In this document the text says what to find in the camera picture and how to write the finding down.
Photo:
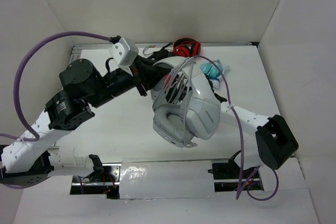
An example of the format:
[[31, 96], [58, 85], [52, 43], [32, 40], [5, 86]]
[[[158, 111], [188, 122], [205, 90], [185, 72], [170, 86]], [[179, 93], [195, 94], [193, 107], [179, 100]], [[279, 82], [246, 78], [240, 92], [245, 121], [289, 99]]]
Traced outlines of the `white grey headphones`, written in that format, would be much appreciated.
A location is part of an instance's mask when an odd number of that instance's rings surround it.
[[152, 90], [153, 128], [176, 147], [195, 147], [194, 137], [210, 139], [220, 122], [221, 103], [194, 57], [169, 57], [155, 66], [170, 68], [175, 83], [165, 89], [163, 78]]

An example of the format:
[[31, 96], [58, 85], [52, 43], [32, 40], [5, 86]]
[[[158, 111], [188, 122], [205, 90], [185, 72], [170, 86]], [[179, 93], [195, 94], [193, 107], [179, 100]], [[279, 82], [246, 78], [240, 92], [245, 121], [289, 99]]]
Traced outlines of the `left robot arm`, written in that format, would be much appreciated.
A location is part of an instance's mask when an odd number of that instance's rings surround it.
[[155, 66], [155, 61], [140, 56], [131, 64], [130, 72], [121, 68], [108, 70], [102, 76], [88, 59], [73, 61], [59, 79], [62, 90], [45, 105], [32, 125], [39, 140], [30, 142], [29, 134], [3, 148], [1, 153], [1, 184], [12, 188], [37, 185], [51, 176], [74, 175], [96, 182], [104, 168], [98, 155], [61, 157], [48, 149], [62, 137], [92, 119], [92, 108], [137, 88], [141, 96], [163, 80], [169, 68]]

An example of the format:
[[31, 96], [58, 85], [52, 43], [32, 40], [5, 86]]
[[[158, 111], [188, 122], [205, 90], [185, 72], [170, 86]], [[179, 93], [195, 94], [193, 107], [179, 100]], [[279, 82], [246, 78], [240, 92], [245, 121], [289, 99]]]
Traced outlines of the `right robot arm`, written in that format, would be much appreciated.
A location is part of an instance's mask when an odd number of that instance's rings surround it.
[[236, 126], [243, 134], [240, 145], [245, 144], [247, 135], [256, 142], [253, 150], [238, 150], [229, 158], [229, 172], [233, 177], [240, 178], [247, 169], [257, 166], [278, 170], [298, 150], [299, 144], [281, 115], [260, 115], [235, 106], [218, 94], [215, 97], [222, 106], [220, 120]]

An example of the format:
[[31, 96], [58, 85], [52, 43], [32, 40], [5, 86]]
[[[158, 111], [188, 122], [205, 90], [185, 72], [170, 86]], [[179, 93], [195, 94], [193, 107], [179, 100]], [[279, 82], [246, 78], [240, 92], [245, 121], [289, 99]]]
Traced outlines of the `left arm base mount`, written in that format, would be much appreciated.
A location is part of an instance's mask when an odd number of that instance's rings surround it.
[[103, 164], [104, 172], [96, 179], [73, 176], [70, 195], [104, 195], [119, 199], [121, 163]]

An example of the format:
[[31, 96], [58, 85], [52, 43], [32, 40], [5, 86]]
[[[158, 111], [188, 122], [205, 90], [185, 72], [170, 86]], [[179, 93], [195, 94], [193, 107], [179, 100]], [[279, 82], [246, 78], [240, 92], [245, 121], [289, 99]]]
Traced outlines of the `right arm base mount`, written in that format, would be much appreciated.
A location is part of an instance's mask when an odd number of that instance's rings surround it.
[[[237, 191], [240, 168], [234, 161], [238, 154], [240, 154], [240, 151], [235, 153], [226, 162], [212, 163], [212, 168], [208, 170], [208, 173], [213, 175], [215, 192]], [[254, 171], [254, 168], [256, 167], [243, 171], [243, 182], [247, 180], [247, 177]], [[247, 186], [251, 186], [250, 190], [263, 189], [258, 172], [247, 182], [244, 190], [247, 189]]]

